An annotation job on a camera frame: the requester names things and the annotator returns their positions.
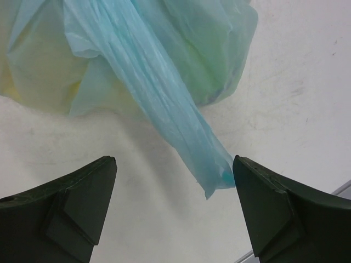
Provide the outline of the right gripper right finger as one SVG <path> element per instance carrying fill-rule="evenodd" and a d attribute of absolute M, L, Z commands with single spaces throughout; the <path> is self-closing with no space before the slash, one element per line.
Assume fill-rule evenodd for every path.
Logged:
<path fill-rule="evenodd" d="M 350 262 L 350 200 L 236 156 L 234 179 L 260 262 Z"/>

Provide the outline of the light blue plastic bag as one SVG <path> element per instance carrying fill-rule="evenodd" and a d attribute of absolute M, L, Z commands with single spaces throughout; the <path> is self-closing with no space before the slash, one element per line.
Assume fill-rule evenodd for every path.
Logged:
<path fill-rule="evenodd" d="M 235 91 L 257 24 L 249 1 L 1 1 L 1 95 L 144 116 L 210 197 L 233 159 L 199 109 Z"/>

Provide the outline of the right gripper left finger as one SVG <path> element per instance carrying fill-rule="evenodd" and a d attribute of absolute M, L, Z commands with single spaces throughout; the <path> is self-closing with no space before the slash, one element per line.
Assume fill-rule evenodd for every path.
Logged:
<path fill-rule="evenodd" d="M 1 198 L 1 262 L 90 262 L 116 174 L 115 158 L 104 156 Z"/>

